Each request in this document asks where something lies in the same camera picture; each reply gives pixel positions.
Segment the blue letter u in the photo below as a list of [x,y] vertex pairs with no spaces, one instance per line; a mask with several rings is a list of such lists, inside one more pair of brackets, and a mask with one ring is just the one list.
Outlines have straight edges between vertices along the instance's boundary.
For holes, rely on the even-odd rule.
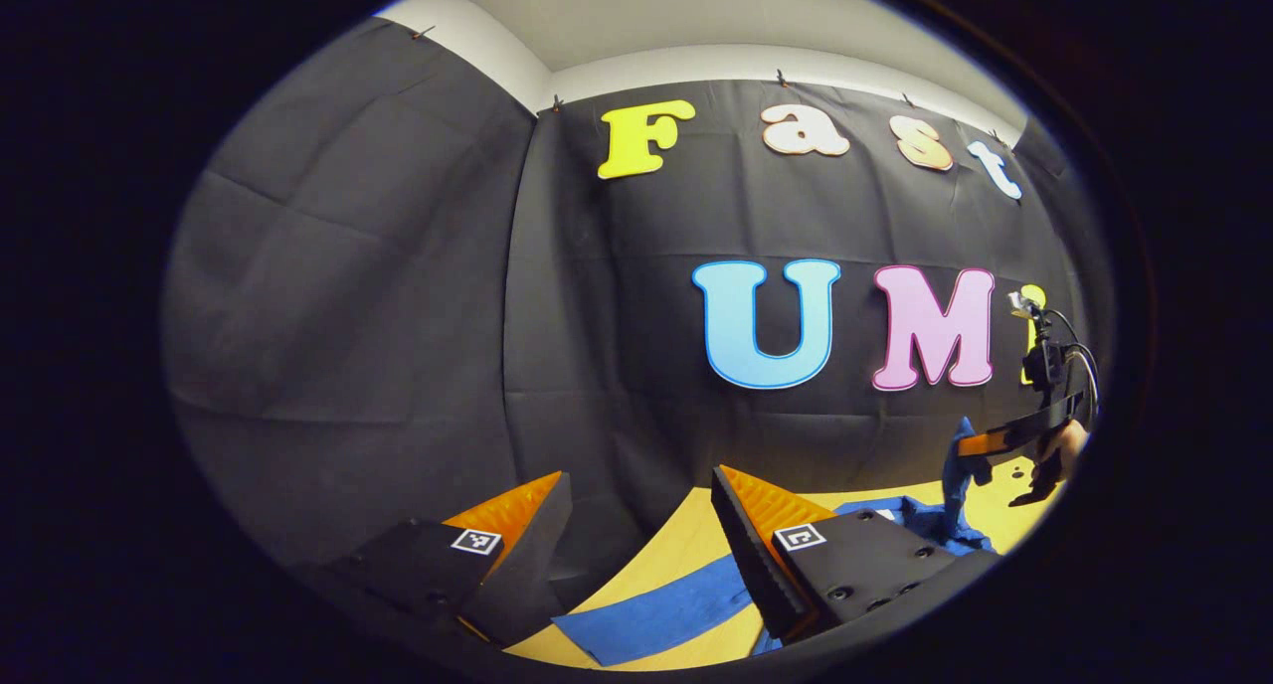
[[801,259],[783,269],[799,288],[801,338],[787,355],[769,355],[756,345],[756,287],[765,267],[751,261],[715,261],[694,271],[703,289],[708,362],[719,376],[746,388],[788,388],[817,376],[831,355],[831,284],[840,266]]

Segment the white wall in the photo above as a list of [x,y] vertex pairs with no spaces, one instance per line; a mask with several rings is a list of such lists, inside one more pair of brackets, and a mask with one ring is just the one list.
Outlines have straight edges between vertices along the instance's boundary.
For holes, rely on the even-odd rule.
[[779,46],[699,45],[648,50],[550,71],[513,32],[468,0],[400,0],[377,15],[428,37],[504,87],[531,112],[629,88],[691,80],[775,80],[833,85],[911,102],[953,117],[1015,145],[1025,115],[1003,116],[973,99],[900,70],[847,57]]
[[531,112],[545,108],[551,73],[499,20],[467,0],[400,0],[377,13],[428,37],[499,83]]

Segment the yellow table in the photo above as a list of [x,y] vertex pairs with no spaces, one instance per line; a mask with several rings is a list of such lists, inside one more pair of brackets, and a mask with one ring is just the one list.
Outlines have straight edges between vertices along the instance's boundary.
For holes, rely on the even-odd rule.
[[[1031,467],[1034,467],[1032,461],[1017,457],[995,466],[994,479],[989,485],[969,485],[964,509],[967,524],[990,538],[990,543],[999,553],[1006,553],[1020,543],[1060,492],[1058,488],[1046,501],[1009,508],[1008,502],[1029,489]],[[1015,470],[1025,476],[1013,478]],[[676,512],[636,557],[583,604],[572,610],[572,614],[598,609],[649,592],[727,555],[729,544],[726,541],[721,521],[712,507],[710,494],[708,488],[690,490]],[[942,485],[939,481],[933,481],[882,490],[802,495],[826,508],[836,508],[847,502],[899,495],[910,495],[927,504],[939,504],[942,502]],[[504,651],[527,659],[583,669],[611,671],[685,669],[750,656],[760,628],[760,613],[754,604],[747,605],[729,620],[684,645],[616,666],[597,665],[555,624]]]

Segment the human hand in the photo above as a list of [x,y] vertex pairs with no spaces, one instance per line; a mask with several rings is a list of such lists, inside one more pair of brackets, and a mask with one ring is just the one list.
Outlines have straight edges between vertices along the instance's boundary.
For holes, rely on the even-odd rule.
[[1043,451],[1039,452],[1031,478],[1039,476],[1037,464],[1046,461],[1053,453],[1060,452],[1060,478],[1064,480],[1074,471],[1074,462],[1078,460],[1078,453],[1082,452],[1083,446],[1087,445],[1087,429],[1078,425],[1077,420],[1071,419],[1059,433],[1048,441]]

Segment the letter m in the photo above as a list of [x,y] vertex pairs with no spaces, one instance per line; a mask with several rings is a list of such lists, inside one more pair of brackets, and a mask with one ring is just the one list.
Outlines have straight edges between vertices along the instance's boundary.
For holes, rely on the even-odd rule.
[[889,298],[889,346],[883,368],[872,378],[876,388],[905,391],[919,382],[919,373],[910,364],[911,348],[919,352],[929,386],[941,381],[956,345],[959,362],[950,371],[950,382],[980,386],[990,380],[994,276],[989,271],[960,271],[945,312],[928,280],[914,266],[885,266],[876,271],[875,281]]

